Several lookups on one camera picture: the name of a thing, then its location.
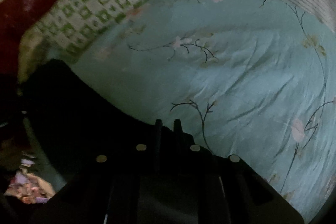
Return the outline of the green white patterned pillow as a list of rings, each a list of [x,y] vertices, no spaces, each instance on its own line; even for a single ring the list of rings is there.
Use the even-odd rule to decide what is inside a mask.
[[[18,80],[25,81],[55,46],[70,63],[108,27],[123,22],[147,0],[57,0],[49,12],[23,35]]]

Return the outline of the teal floral bedsheet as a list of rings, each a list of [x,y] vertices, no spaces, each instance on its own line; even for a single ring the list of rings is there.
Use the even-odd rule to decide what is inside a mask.
[[[335,34],[284,0],[147,0],[71,69],[146,122],[181,118],[310,222],[335,184]]]

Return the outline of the black pants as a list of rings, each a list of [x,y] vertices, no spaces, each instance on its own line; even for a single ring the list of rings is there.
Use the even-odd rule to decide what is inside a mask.
[[[14,197],[1,197],[1,223],[66,223],[67,169],[70,142],[77,136],[103,131],[126,122],[140,121],[118,110],[82,82],[62,61],[42,65],[15,96],[13,81],[1,78],[1,191],[5,191],[18,167],[25,133],[41,148],[66,185],[44,204],[25,204]],[[170,136],[154,145],[147,155],[146,176],[141,176],[134,194],[131,223],[173,223],[173,162],[182,138],[168,128]]]

